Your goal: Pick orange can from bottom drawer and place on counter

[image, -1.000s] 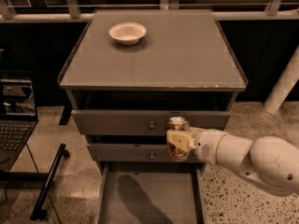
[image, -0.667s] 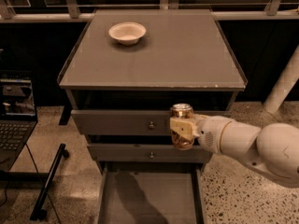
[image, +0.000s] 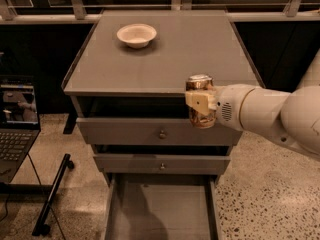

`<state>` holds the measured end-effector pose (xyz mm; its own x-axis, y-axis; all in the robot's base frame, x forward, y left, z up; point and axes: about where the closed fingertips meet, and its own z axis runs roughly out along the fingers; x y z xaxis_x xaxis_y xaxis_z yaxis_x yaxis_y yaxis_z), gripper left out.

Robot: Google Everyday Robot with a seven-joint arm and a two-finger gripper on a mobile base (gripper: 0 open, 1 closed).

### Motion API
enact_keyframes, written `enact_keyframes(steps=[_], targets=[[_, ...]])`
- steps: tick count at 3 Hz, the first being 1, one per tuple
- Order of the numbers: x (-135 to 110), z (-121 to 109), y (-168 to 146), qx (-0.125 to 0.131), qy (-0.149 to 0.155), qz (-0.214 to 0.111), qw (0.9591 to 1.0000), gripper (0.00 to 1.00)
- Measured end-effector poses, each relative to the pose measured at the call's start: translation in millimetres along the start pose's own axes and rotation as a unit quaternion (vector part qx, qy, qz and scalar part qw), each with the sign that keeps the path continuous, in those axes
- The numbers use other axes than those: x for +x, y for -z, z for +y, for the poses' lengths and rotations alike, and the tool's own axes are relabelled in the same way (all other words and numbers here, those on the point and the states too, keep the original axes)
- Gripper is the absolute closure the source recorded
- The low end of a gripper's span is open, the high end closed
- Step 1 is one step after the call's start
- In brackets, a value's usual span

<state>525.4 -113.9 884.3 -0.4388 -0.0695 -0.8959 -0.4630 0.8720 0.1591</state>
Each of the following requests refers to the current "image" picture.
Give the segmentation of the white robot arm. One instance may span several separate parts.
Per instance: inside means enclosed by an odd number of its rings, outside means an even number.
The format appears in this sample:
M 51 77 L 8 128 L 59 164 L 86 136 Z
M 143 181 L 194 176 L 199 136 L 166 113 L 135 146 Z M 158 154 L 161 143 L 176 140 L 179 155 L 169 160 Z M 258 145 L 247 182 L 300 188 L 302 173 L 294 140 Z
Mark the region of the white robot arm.
M 249 84 L 217 86 L 207 74 L 185 85 L 189 120 L 197 128 L 216 123 L 248 131 L 315 160 L 320 158 L 320 86 L 283 92 Z

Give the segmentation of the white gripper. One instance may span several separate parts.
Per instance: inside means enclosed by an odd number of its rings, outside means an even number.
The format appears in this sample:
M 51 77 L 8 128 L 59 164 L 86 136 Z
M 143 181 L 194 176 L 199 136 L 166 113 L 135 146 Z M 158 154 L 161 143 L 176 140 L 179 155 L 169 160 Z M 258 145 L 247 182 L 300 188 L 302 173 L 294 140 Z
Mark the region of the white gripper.
M 220 124 L 243 131 L 240 119 L 242 105 L 249 93 L 256 89 L 257 86 L 247 84 L 217 86 L 216 97 L 214 91 L 187 91 L 185 101 L 190 108 L 204 116 L 216 111 L 216 118 Z

